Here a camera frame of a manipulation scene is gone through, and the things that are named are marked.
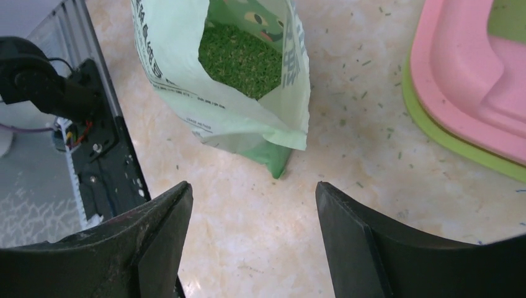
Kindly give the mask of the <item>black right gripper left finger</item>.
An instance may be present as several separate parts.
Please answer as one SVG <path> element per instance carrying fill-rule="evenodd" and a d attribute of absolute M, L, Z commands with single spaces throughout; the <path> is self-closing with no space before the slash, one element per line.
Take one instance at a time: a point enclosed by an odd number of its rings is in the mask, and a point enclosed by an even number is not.
<path fill-rule="evenodd" d="M 1 250 L 2 297 L 184 297 L 178 275 L 193 206 L 181 182 L 54 243 Z"/>

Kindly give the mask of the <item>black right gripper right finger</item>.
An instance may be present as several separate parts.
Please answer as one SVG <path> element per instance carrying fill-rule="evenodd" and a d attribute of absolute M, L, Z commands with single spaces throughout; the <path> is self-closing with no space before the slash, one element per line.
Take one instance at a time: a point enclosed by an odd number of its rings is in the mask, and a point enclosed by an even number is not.
<path fill-rule="evenodd" d="M 316 203 L 336 297 L 524 297 L 525 236 L 474 245 L 412 228 L 332 184 Z"/>

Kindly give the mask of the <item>green cat litter bag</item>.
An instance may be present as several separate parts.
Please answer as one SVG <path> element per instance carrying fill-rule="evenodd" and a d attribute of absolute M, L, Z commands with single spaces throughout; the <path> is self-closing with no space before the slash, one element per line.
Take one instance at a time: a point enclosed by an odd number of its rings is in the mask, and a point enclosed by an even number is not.
<path fill-rule="evenodd" d="M 135 47 L 156 93 L 202 144 L 281 177 L 306 148 L 311 93 L 303 24 L 293 1 L 132 1 Z M 206 29 L 230 25 L 281 54 L 280 81 L 253 99 L 211 77 L 198 59 Z"/>

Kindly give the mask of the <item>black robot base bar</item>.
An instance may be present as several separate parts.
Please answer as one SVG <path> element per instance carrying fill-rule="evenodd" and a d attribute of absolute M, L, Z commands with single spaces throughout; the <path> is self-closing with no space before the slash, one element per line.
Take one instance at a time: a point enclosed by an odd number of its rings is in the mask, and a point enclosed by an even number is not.
<path fill-rule="evenodd" d="M 107 70 L 84 60 L 70 75 L 93 89 L 100 105 L 90 119 L 58 118 L 82 230 L 151 200 L 127 125 Z"/>

